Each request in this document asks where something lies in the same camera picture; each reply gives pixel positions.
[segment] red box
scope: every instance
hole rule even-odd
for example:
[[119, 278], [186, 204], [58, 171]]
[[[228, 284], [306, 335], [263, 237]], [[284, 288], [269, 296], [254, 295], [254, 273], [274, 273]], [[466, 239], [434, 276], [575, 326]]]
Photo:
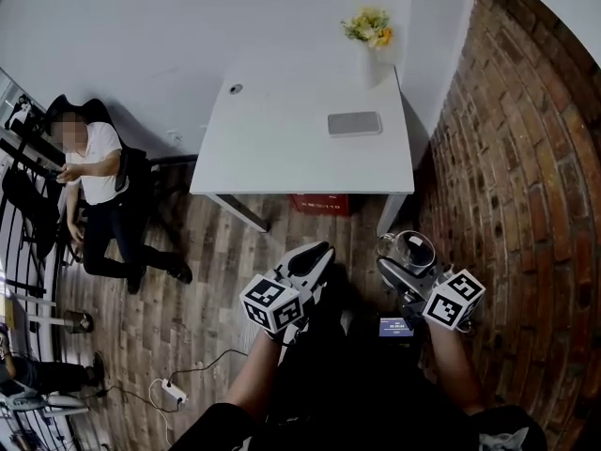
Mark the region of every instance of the red box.
[[298, 212], [313, 215], [341, 215], [348, 217], [350, 207], [347, 194], [289, 194]]

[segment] yellow flower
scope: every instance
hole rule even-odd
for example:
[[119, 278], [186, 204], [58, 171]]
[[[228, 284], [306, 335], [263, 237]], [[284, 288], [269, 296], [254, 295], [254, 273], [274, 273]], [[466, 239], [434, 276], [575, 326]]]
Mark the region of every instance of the yellow flower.
[[382, 30], [382, 34], [378, 39], [378, 42], [376, 43], [377, 47], [387, 46], [391, 42], [392, 38], [393, 30], [389, 26], [387, 26], [386, 28], [384, 28], [384, 30]]

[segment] brick wall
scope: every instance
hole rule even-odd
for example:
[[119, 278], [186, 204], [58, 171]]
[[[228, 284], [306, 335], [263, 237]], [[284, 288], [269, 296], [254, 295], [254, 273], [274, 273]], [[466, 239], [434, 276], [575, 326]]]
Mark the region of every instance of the brick wall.
[[488, 288], [491, 405], [571, 449], [601, 384], [601, 71], [538, 0], [477, 0], [417, 187], [420, 229]]

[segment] power strip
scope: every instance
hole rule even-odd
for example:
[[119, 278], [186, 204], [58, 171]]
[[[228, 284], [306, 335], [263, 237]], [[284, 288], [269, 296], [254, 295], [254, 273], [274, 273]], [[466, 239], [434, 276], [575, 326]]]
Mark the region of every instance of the power strip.
[[186, 393], [175, 386], [172, 382], [169, 382], [169, 380], [162, 380], [161, 387], [167, 392], [167, 394], [176, 399], [178, 407], [183, 405], [188, 400]]

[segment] white t-shirt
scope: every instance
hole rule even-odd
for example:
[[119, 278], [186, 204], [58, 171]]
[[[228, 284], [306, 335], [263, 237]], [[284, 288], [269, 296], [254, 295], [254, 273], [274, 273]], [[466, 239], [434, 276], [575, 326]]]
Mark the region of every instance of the white t-shirt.
[[[121, 150], [121, 143], [115, 129], [104, 122], [93, 122], [87, 126], [85, 156], [82, 157], [77, 152], [67, 152], [65, 161], [67, 163], [98, 163], [115, 150]], [[115, 190], [116, 176], [81, 176], [69, 184], [76, 184], [79, 181], [84, 186], [85, 200], [92, 206], [114, 199], [117, 195], [125, 192], [130, 185], [129, 182], [126, 182], [123, 189], [117, 192]]]

